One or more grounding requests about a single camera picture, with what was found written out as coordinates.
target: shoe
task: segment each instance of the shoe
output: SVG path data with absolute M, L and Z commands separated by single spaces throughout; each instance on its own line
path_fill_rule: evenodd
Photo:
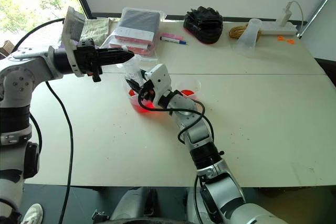
M 29 207 L 21 224 L 41 224 L 43 219 L 43 209 L 40 204 L 33 204 Z

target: white table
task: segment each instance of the white table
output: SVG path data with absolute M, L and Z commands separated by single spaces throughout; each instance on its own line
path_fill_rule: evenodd
M 178 34 L 173 28 L 168 31 Z M 266 51 L 263 40 L 271 43 L 273 39 L 261 37 L 260 50 Z M 209 47 L 214 51 L 208 51 L 208 57 L 214 59 L 212 52 L 220 52 L 216 45 L 197 47 L 191 37 L 186 40 L 189 54 L 185 57 L 192 55 L 202 62 L 169 58 L 167 48 L 177 55 L 187 47 L 168 42 L 158 45 L 160 62 L 174 73 L 173 83 L 186 77 L 183 70 L 197 73 L 191 76 L 202 84 L 198 98 L 214 126 L 216 146 L 225 151 L 226 162 L 241 186 L 336 184 L 336 89 L 299 41 L 295 45 L 276 41 L 274 45 L 286 56 L 278 54 L 277 60 L 270 61 L 260 57 L 255 59 L 259 64 L 223 53 L 219 67 L 217 61 L 200 57 L 202 47 Z M 299 59 L 291 59 L 291 50 Z M 205 62 L 208 68 L 202 67 Z M 218 72 L 211 74 L 211 69 Z M 104 73 L 101 77 L 101 83 L 74 75 L 50 82 L 64 101 L 74 129 L 72 184 L 192 186 L 195 167 L 186 147 L 178 142 L 178 128 L 168 114 L 138 114 L 121 87 L 123 74 Z M 31 107 L 44 141 L 40 171 L 26 182 L 64 185 L 70 146 L 64 115 L 45 84 L 37 87 Z

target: metal pole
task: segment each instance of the metal pole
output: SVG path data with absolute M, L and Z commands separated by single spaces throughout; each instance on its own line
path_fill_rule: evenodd
M 324 6 L 326 5 L 326 3 L 328 2 L 328 0 L 323 0 L 320 4 L 320 6 L 316 9 L 315 13 L 310 17 L 310 19 L 308 20 L 307 24 L 305 25 L 304 29 L 302 30 L 302 32 L 300 34 L 298 34 L 298 37 L 301 38 L 302 35 L 305 33 L 305 31 L 307 30 L 307 28 L 310 26 L 310 24 L 314 21 L 314 19 L 317 17 L 317 15 L 321 12 L 322 8 L 324 8 Z

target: orange sticker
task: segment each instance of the orange sticker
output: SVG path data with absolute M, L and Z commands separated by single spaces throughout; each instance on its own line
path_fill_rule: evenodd
M 295 44 L 295 40 L 293 40 L 293 39 L 289 39 L 289 40 L 287 40 L 287 42 L 290 43 L 290 44 Z

